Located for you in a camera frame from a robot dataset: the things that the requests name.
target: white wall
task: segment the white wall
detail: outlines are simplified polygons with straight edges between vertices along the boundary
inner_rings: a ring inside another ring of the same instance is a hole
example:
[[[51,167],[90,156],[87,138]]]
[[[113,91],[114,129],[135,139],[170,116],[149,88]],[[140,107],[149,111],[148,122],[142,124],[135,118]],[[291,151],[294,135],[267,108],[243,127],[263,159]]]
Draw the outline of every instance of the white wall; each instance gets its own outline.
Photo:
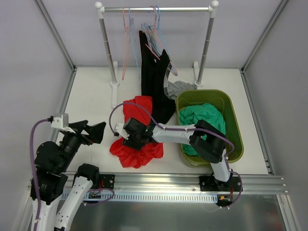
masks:
[[[43,0],[70,56],[76,65],[108,65],[102,33],[94,7],[97,0]],[[103,0],[104,6],[206,7],[211,0]],[[210,67],[240,68],[270,20],[280,0],[219,0],[208,50]],[[136,25],[151,23],[154,14],[132,13]],[[200,61],[208,13],[163,13],[161,28],[176,66],[192,67]],[[105,18],[114,60],[123,63],[124,27],[122,13]],[[129,65],[134,65],[131,56]]]
[[[10,231],[31,178],[31,128],[58,110],[70,69],[33,0],[1,0],[0,31],[0,230]],[[50,133],[39,126],[35,149]]]
[[[302,230],[308,229],[308,1],[288,3],[247,78],[273,157]]]

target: laundry basket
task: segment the laundry basket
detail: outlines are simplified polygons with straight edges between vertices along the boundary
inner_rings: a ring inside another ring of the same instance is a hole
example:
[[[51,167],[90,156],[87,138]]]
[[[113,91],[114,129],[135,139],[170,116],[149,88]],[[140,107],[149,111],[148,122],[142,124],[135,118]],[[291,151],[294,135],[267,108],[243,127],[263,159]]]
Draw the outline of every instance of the laundry basket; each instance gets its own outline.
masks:
[[[244,152],[244,146],[241,138],[239,126],[237,124],[235,112],[230,97],[220,90],[187,90],[177,98],[178,124],[180,124],[180,110],[192,105],[201,105],[210,103],[214,105],[223,115],[226,122],[226,137],[230,140],[235,149],[228,155],[228,162],[238,161]],[[231,147],[226,144],[227,152]],[[180,155],[183,162],[189,167],[203,167],[210,163],[198,156],[189,156],[184,153],[182,144],[180,145]]]

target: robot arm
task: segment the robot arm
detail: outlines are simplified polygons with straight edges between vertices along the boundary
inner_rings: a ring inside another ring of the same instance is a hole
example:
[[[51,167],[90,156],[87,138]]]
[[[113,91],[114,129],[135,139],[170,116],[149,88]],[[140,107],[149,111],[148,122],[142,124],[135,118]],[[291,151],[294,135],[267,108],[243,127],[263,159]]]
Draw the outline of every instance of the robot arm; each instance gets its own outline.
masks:
[[[124,138],[123,144],[125,146],[137,150],[141,150],[145,144],[151,142],[175,142],[191,145],[200,157],[210,162],[218,184],[226,185],[230,181],[232,175],[224,158],[224,141],[211,134],[207,134],[206,140],[203,140],[205,132],[198,130],[198,128],[209,130],[225,138],[224,134],[204,120],[199,120],[197,124],[188,126],[167,126],[166,129],[164,129],[165,125],[159,125],[146,126],[138,120],[130,118],[125,124],[116,124],[115,130]]]
[[[75,175],[72,192],[56,216],[56,210],[63,193],[67,176],[66,172],[79,147],[101,143],[105,122],[88,126],[88,121],[68,124],[68,114],[61,114],[53,118],[51,127],[59,128],[64,134],[60,145],[52,141],[41,144],[37,149],[37,158],[34,163],[37,168],[39,194],[41,205],[39,219],[35,220],[39,204],[35,192],[34,181],[31,181],[33,199],[33,219],[31,230],[35,231],[68,231],[73,218],[85,194],[92,187],[99,184],[99,169],[93,165],[83,164]]]

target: clothing rack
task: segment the clothing rack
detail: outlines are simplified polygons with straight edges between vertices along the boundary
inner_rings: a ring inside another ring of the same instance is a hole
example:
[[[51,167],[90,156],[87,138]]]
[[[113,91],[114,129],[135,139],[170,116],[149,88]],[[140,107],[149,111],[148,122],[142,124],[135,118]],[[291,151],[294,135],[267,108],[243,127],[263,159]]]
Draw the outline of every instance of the clothing rack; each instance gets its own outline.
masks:
[[[203,75],[203,70],[205,67],[205,61],[206,61],[206,55],[207,55],[207,50],[208,50],[208,45],[210,42],[210,37],[212,33],[212,28],[213,28],[213,22],[214,18],[216,16],[217,12],[217,7],[218,7],[218,1],[214,0],[212,1],[211,5],[209,7],[163,7],[159,8],[160,12],[209,12],[210,13],[210,18],[208,21],[208,26],[207,26],[207,32],[205,36],[205,42],[204,42],[204,47],[203,47],[203,52],[202,52],[202,57],[201,57],[201,63],[200,63],[200,68],[198,67],[198,63],[194,62],[193,67],[195,71],[195,84],[197,87],[202,87],[202,75]],[[104,40],[104,45],[106,49],[106,55],[108,59],[108,65],[110,68],[110,73],[111,73],[111,87],[113,89],[112,91],[112,107],[114,108],[117,105],[117,88],[119,86],[119,80],[117,79],[117,74],[115,70],[117,70],[117,62],[113,62],[111,52],[110,52],[110,47],[109,47],[109,41],[107,37],[107,32],[106,32],[106,26],[104,22],[104,14],[105,13],[122,13],[130,11],[131,13],[137,13],[137,12],[154,12],[154,9],[151,7],[131,7],[131,8],[121,8],[121,7],[104,7],[100,2],[95,3],[95,8],[97,9],[98,17],[100,20],[100,25],[101,25],[101,30],[103,34],[103,40]]]

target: gray cloth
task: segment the gray cloth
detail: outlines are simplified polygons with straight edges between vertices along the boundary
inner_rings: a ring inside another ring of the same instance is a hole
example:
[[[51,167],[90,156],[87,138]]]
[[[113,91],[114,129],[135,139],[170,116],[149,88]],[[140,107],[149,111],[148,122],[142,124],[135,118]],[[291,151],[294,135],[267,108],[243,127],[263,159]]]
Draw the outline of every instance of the gray cloth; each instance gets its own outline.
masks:
[[[165,88],[165,94],[168,98],[176,100],[177,97],[186,90],[196,90],[195,84],[185,83],[183,81],[176,81],[171,83],[168,81],[168,86]]]

